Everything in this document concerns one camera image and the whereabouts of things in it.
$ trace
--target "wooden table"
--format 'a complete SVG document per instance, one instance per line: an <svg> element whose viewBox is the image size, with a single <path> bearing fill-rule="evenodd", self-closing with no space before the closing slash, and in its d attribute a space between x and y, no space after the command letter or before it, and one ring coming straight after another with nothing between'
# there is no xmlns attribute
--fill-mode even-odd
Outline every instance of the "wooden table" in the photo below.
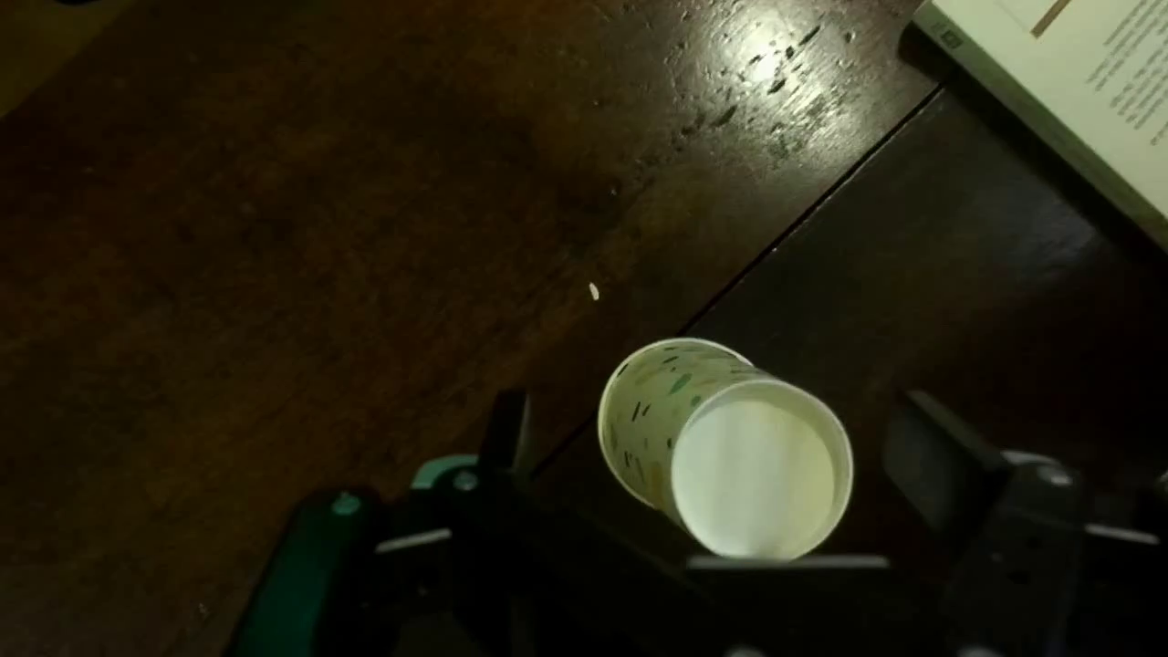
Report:
<svg viewBox="0 0 1168 657"><path fill-rule="evenodd" d="M946 74L902 43L916 5L141 0L0 122L0 651L215 653L300 497L399 493L515 383L550 452L613 362L801 217L695 331L822 394L857 444L917 382L995 431L1136 427L1159 254L1029 165L972 175L1009 152L913 214L912 172L955 153L948 131L901 146L917 117L881 151L901 170L871 160L806 219ZM887 194L839 200L861 180ZM1042 393L1038 366L1084 382ZM604 490L586 445L555 463Z"/></svg>

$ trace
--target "paper cup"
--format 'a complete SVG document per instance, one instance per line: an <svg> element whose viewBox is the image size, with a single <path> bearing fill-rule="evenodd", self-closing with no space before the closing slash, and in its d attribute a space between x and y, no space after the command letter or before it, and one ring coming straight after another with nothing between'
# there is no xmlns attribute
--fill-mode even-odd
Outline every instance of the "paper cup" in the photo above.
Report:
<svg viewBox="0 0 1168 657"><path fill-rule="evenodd" d="M800 556L851 496L851 447L835 414L708 340L662 340L626 358L600 396L597 433L633 497L724 556Z"/></svg>

